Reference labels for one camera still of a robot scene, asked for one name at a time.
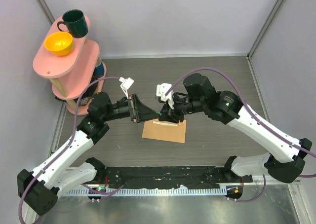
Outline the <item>beige letter paper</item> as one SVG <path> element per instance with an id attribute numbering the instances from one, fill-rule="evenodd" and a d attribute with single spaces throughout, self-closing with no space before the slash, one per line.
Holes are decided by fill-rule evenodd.
<path id="1" fill-rule="evenodd" d="M 153 124 L 158 124 L 162 126 L 178 126 L 178 124 L 176 123 L 161 122 L 161 121 L 153 121 Z"/>

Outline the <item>orange paper envelope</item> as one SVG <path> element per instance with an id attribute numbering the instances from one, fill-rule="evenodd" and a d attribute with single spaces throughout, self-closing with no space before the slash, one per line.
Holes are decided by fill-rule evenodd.
<path id="1" fill-rule="evenodd" d="M 162 126 L 153 124 L 153 121 L 159 120 L 154 119 L 144 123 L 142 138 L 174 143 L 185 143 L 186 120 L 177 123 L 178 126 Z"/>

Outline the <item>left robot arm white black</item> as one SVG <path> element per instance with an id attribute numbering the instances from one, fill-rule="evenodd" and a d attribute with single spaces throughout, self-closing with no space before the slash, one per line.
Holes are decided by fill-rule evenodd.
<path id="1" fill-rule="evenodd" d="M 32 171 L 24 169 L 17 176 L 21 202 L 27 203 L 39 216 L 48 213 L 58 198 L 69 190 L 86 182 L 100 184 L 104 181 L 106 166 L 94 157 L 71 172 L 66 169 L 103 138 L 110 129 L 108 121 L 130 118 L 140 123 L 160 116 L 144 105 L 136 94 L 112 104 L 107 93 L 97 93 L 87 111 L 87 116 L 75 125 L 74 133 L 63 146 Z"/>

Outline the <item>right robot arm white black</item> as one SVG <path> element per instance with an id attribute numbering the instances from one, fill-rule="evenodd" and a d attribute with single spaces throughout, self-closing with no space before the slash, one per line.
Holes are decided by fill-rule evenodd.
<path id="1" fill-rule="evenodd" d="M 217 91 L 208 77 L 199 73 L 187 76 L 183 85 L 186 93 L 173 92 L 169 83 L 156 87 L 156 96 L 163 103 L 160 121 L 179 123 L 184 116 L 203 112 L 208 118 L 221 122 L 252 138 L 267 150 L 257 156 L 231 156 L 225 163 L 223 176 L 228 182 L 248 175 L 269 175 L 290 184 L 302 173 L 308 139 L 286 135 L 259 116 L 248 104 L 231 91 Z"/>

